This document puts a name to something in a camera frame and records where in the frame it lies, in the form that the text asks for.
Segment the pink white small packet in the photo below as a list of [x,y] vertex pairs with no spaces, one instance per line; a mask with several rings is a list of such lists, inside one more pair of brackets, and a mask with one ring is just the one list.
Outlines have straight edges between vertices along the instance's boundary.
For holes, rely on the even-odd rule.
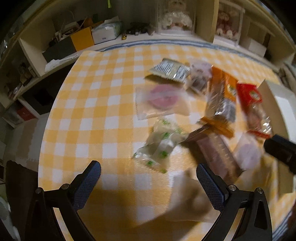
[[233,156],[243,171],[251,170],[259,164],[262,150],[252,135],[243,133],[234,149]]

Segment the red snack packet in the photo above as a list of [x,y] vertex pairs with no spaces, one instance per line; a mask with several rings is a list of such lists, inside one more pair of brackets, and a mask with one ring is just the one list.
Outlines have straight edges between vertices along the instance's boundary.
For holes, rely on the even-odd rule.
[[246,116],[248,132],[259,138],[267,139],[273,135],[269,116],[263,108],[263,101],[256,85],[236,84],[241,108]]

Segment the white cardboard tray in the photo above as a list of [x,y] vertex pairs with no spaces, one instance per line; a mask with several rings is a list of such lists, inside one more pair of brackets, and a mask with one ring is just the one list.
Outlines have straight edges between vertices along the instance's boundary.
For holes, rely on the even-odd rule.
[[[280,84],[264,80],[258,87],[273,134],[295,143],[295,94]],[[279,196],[295,190],[295,179],[285,164],[277,163]]]

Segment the brown chocolate snack pack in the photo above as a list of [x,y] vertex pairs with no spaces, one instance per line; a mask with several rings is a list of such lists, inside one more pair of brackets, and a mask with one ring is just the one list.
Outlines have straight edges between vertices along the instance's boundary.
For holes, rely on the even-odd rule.
[[182,144],[189,148],[198,164],[207,164],[226,184],[233,184],[242,173],[222,137],[208,124],[189,133]]

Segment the orange snack bar packet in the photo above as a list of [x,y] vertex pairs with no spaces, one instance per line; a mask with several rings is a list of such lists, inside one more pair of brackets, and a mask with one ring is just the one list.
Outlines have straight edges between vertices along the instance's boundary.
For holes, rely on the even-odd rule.
[[209,95],[201,121],[227,138],[234,137],[236,121],[236,85],[238,80],[228,72],[212,66]]

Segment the white brown candy packet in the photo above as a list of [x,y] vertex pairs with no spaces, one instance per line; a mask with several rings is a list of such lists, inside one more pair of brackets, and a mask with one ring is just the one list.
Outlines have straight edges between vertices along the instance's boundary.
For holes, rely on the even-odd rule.
[[185,87],[190,88],[199,95],[206,95],[209,81],[212,79],[212,64],[194,60],[190,63],[189,75],[186,79]]

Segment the green white snack packet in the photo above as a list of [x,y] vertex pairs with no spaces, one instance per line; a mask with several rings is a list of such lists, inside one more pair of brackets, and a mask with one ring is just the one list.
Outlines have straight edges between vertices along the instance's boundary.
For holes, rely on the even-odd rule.
[[155,171],[167,173],[170,166],[170,154],[188,135],[175,122],[159,117],[145,145],[135,151],[132,159]]

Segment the silver beige snack packet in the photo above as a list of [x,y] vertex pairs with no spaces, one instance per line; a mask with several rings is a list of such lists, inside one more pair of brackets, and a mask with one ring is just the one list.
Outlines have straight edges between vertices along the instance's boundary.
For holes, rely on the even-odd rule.
[[149,72],[161,78],[184,83],[190,73],[190,68],[178,61],[164,58],[159,64],[151,68]]

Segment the purple round pastry pack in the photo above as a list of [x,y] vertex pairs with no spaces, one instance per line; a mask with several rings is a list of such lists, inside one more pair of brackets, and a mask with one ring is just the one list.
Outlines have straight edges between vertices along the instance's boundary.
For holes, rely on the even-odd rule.
[[139,120],[146,120],[170,114],[190,114],[187,92],[172,84],[158,84],[137,87],[135,105]]

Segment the blue striped mat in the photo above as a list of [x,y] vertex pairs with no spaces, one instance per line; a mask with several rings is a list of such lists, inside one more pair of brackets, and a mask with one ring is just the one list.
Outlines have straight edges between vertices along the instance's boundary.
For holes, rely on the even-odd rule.
[[212,50],[219,50],[224,51],[232,54],[236,54],[240,57],[248,58],[252,61],[255,61],[257,63],[260,63],[261,65],[265,65],[272,69],[274,72],[278,73],[280,68],[276,67],[271,62],[267,61],[264,58],[261,58],[257,55],[254,55],[252,53],[245,53],[241,52],[237,49],[228,48],[221,45],[214,45],[206,42],[200,42],[200,41],[189,41],[189,40],[178,40],[178,39],[148,39],[148,40],[137,40],[137,41],[131,41],[131,42],[125,42],[117,40],[108,41],[105,43],[94,45],[94,51],[108,51],[112,49],[117,48],[123,48],[123,47],[133,47],[133,46],[144,46],[144,45],[156,45],[156,44],[163,44],[163,45],[180,45],[180,46],[190,46],[190,47],[198,47],[198,48],[206,48],[206,49],[212,49]]

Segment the white storage box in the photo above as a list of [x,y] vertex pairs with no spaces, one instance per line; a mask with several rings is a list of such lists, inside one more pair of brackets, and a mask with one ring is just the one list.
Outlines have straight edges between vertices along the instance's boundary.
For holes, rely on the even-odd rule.
[[266,53],[266,47],[250,37],[242,38],[240,46],[260,57],[264,57]]

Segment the yellow white checkered cloth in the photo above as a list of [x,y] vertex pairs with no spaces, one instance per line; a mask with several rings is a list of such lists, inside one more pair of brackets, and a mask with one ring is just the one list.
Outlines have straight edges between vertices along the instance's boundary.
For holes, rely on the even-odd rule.
[[272,69],[236,54],[171,44],[136,44],[103,52],[84,51],[65,78],[46,124],[39,159],[44,190],[70,183],[92,160],[102,175],[80,217],[97,240],[201,240],[209,223],[164,218],[173,178],[196,162],[177,146],[166,173],[132,159],[156,122],[139,120],[135,89],[155,84],[149,70],[162,59],[201,59],[240,82],[279,83]]

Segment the white dress doll case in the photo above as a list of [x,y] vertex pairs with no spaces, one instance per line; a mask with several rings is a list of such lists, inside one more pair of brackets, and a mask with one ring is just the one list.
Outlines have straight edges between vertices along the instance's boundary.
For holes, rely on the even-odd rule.
[[157,33],[191,36],[195,32],[197,1],[156,1]]

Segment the wooden shelf unit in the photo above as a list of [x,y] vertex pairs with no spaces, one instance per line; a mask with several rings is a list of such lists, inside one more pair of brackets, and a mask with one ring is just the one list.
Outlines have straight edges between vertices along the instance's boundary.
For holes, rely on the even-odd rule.
[[[272,15],[257,1],[231,1],[245,9],[240,40],[250,37],[266,47],[264,59],[280,67],[284,61],[291,62],[295,56],[295,44]],[[197,1],[195,32],[191,36],[168,36],[156,32],[128,37],[125,42],[148,39],[178,39],[200,41],[221,45],[245,53],[252,53],[224,38],[215,36],[219,1]],[[102,20],[118,16],[128,27],[131,22],[150,23],[156,28],[156,1],[38,1],[28,10],[29,18],[10,39],[1,58],[1,65],[11,58],[16,46],[36,73],[36,81],[49,76],[43,52],[56,29],[62,26],[62,17],[82,20],[98,15]]]

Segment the tissue box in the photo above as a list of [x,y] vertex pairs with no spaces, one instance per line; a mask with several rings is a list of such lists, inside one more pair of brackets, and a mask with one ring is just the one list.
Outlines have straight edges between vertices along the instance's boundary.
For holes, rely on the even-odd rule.
[[122,27],[123,22],[118,16],[105,20],[104,23],[91,30],[94,44],[115,40],[121,34]]

